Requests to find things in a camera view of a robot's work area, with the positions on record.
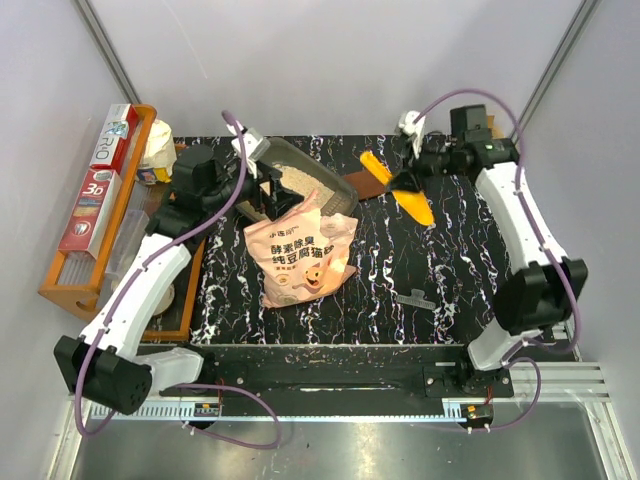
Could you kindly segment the yellow plastic litter scoop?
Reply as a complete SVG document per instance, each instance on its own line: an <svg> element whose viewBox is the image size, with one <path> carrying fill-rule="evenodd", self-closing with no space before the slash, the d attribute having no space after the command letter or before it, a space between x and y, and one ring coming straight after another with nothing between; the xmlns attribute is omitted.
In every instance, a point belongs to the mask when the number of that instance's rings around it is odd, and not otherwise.
<svg viewBox="0 0 640 480"><path fill-rule="evenodd" d="M427 197L409 172L402 171L392 175L371 151L363 152L359 160L364 169L385 188L386 192L393 195L396 203L418 224L426 227L435 224Z"/></svg>

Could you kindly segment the pink cat litter bag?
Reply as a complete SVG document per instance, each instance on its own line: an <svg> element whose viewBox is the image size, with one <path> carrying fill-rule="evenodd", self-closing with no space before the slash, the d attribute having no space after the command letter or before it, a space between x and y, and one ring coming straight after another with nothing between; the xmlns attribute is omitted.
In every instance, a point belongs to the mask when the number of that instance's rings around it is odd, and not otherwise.
<svg viewBox="0 0 640 480"><path fill-rule="evenodd" d="M244 229L247 250L264 274L262 305L269 309L335 293L354 273L350 247L358 220L321 214L312 191L277 220Z"/></svg>

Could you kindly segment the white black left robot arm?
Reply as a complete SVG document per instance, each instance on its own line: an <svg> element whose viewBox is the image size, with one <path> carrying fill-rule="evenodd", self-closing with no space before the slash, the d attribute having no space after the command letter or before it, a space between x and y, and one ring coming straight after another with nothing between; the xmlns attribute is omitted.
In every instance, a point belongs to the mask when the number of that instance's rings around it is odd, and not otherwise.
<svg viewBox="0 0 640 480"><path fill-rule="evenodd" d="M238 166L215 159L206 145L183 149L171 183L152 215L140 249L100 313L76 337L61 337L54 357L76 401L120 414L136 412L147 396L183 384L195 395L213 390L215 369L194 347L141 356L138 348L156 308L214 223L248 202L275 220L301 203L279 170L262 161Z"/></svg>

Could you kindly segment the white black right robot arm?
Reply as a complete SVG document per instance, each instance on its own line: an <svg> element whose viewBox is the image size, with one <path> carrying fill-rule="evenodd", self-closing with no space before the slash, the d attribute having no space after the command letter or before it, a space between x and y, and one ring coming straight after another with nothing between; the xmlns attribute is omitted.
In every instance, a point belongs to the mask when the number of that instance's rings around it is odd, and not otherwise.
<svg viewBox="0 0 640 480"><path fill-rule="evenodd" d="M401 115L403 167L389 188L422 193L435 176L467 177L488 205L505 243L511 272L493 295L494 318L471 341L456 364L460 392L476 396L499 377L513 355L574 314L588 269L570 259L543 220L524 178L521 155L509 138L497 138L482 104L450 112L451 136L426 152L425 120L418 111Z"/></svg>

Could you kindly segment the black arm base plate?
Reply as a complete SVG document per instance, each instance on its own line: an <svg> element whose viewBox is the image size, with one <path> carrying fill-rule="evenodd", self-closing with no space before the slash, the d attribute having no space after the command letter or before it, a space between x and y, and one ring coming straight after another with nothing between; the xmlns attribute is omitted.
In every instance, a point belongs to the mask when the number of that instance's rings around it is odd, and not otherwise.
<svg viewBox="0 0 640 480"><path fill-rule="evenodd" d="M203 379L254 391L349 388L400 390L430 398L514 395L505 370L464 371L457 345L209 345Z"/></svg>

